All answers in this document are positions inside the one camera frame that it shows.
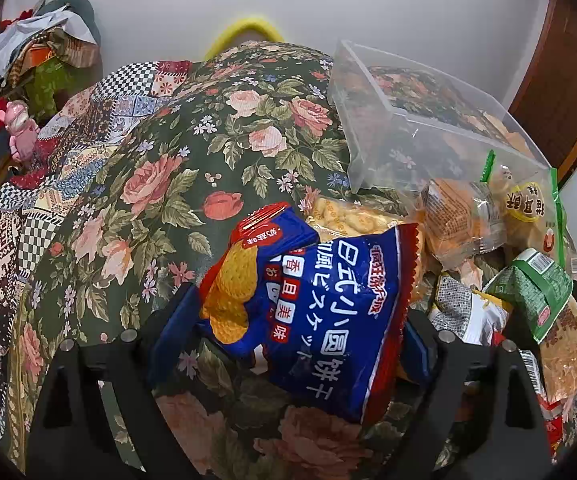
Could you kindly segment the green snack packet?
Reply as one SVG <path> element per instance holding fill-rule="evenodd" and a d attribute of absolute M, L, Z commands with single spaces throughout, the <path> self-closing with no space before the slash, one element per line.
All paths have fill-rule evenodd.
<path fill-rule="evenodd" d="M 552 258 L 527 248 L 483 291 L 520 310 L 532 338 L 541 344 L 573 294 L 573 279 Z"/>

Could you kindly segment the red white snack bag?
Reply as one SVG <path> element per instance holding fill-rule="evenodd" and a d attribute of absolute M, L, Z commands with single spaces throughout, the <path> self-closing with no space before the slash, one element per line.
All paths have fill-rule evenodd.
<path fill-rule="evenodd" d="M 559 401 L 551 403 L 546 399 L 545 387 L 542 383 L 539 363 L 535 355 L 529 350 L 520 350 L 519 354 L 523 359 L 523 364 L 525 364 L 531 384 L 535 389 L 544 419 L 547 440 L 549 440 L 552 462 L 555 462 L 557 450 L 563 440 L 563 406 Z"/>

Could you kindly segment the brown wooden door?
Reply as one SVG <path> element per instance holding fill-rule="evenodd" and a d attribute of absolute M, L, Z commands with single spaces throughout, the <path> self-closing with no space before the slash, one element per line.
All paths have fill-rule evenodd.
<path fill-rule="evenodd" d="M 577 168 L 577 0 L 549 0 L 511 114 L 565 183 Z"/>

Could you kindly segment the white yellow snack packet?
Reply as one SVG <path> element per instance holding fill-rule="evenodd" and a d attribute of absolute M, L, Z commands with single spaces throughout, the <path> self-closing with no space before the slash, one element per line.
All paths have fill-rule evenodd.
<path fill-rule="evenodd" d="M 467 344 L 490 347 L 513 312 L 513 306 L 500 298 L 473 290 L 442 273 L 428 313 L 436 330 L 450 330 Z"/>

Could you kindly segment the orange cake clear packet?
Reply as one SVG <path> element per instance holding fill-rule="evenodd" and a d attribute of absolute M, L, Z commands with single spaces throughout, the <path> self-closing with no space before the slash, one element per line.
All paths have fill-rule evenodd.
<path fill-rule="evenodd" d="M 428 249 L 444 269 L 506 242 L 504 220 L 487 183 L 431 179 L 423 200 Z"/>

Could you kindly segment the blue biscuit bag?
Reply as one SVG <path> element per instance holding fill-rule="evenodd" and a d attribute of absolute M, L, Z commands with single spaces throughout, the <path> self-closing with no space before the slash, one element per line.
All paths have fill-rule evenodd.
<path fill-rule="evenodd" d="M 421 231 L 321 240 L 287 203 L 238 222 L 200 285 L 200 328 L 298 403 L 371 426 L 395 390 Z"/>

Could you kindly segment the pale cracker packet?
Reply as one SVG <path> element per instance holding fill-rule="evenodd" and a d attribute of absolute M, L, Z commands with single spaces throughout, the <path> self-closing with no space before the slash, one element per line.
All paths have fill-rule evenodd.
<path fill-rule="evenodd" d="M 339 237 L 381 234 L 399 224 L 414 223 L 415 218 L 397 216 L 378 209 L 319 197 L 305 223 L 317 231 L 321 242 Z"/>

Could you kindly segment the pink plush toy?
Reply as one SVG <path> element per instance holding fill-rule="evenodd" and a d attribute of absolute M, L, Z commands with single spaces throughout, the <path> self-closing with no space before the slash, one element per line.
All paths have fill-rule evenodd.
<path fill-rule="evenodd" d="M 26 103 L 19 100 L 7 102 L 4 109 L 0 110 L 0 122 L 10 135 L 8 146 L 12 159 L 16 162 L 31 159 L 40 128 L 29 115 Z"/>

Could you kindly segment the pile of clothes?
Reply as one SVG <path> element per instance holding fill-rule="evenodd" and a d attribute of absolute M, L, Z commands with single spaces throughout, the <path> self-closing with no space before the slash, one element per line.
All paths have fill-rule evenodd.
<path fill-rule="evenodd" d="M 102 36 L 89 0 L 40 0 L 0 22 L 0 96 L 45 124 L 103 75 Z"/>

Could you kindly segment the clear plastic storage box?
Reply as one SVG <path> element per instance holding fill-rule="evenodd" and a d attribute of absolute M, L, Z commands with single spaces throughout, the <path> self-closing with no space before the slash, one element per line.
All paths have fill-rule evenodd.
<path fill-rule="evenodd" d="M 550 175 L 496 98 L 403 56 L 339 41 L 327 95 L 346 136 L 352 191 L 416 193 L 430 179 L 477 181 L 489 156 L 517 181 Z"/>

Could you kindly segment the green-edged clear cake bag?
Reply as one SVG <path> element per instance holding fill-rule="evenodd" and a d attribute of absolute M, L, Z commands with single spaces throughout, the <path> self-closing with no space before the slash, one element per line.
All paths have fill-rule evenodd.
<path fill-rule="evenodd" d="M 520 178 L 490 150 L 481 180 L 489 185 L 504 222 L 507 258 L 532 248 L 565 266 L 566 216 L 557 171 L 533 168 L 528 177 Z"/>

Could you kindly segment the patchwork quilt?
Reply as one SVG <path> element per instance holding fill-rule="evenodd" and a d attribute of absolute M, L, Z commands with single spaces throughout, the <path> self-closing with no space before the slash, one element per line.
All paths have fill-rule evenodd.
<path fill-rule="evenodd" d="M 70 98 L 41 128 L 29 168 L 0 185 L 0 440 L 20 295 L 79 195 L 143 118 L 188 78 L 189 61 L 121 66 Z"/>

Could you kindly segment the green floral bedspread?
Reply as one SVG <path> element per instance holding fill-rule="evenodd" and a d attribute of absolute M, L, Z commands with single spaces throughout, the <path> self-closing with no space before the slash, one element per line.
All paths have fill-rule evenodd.
<path fill-rule="evenodd" d="M 139 327 L 177 287 L 199 282 L 235 223 L 261 206 L 311 214 L 321 197 L 404 217 L 428 178 L 422 144 L 399 133 L 375 148 L 387 105 L 453 127 L 445 138 L 452 177 L 461 152 L 535 150 L 503 108 L 431 68 L 355 46 L 334 58 L 292 44 L 251 42 L 192 67 L 153 110 L 117 70 L 94 90 L 86 114 L 64 132 L 53 170 L 72 149 L 109 136 L 116 151 L 57 185 L 65 201 L 34 287 L 19 308 L 11 362 L 10 457 L 26 460 L 43 379 L 66 338 L 110 340 Z"/>

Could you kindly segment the brown biscuit clear packet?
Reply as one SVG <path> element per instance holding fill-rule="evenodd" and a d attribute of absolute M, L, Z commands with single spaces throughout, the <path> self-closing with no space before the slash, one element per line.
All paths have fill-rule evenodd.
<path fill-rule="evenodd" d="M 550 403 L 577 393 L 577 302 L 570 297 L 540 344 L 544 388 Z"/>

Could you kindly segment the yellow curved foam tube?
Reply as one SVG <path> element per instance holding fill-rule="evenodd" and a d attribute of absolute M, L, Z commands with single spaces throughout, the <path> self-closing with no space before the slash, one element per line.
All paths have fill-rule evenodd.
<path fill-rule="evenodd" d="M 204 60 L 208 61 L 211 58 L 214 58 L 224 50 L 228 50 L 230 47 L 235 46 L 238 41 L 242 39 L 246 40 L 247 38 L 273 42 L 284 41 L 284 37 L 280 33 L 279 29 L 273 26 L 269 21 L 258 15 L 247 16 L 247 18 L 236 20 L 220 32 L 204 55 Z"/>

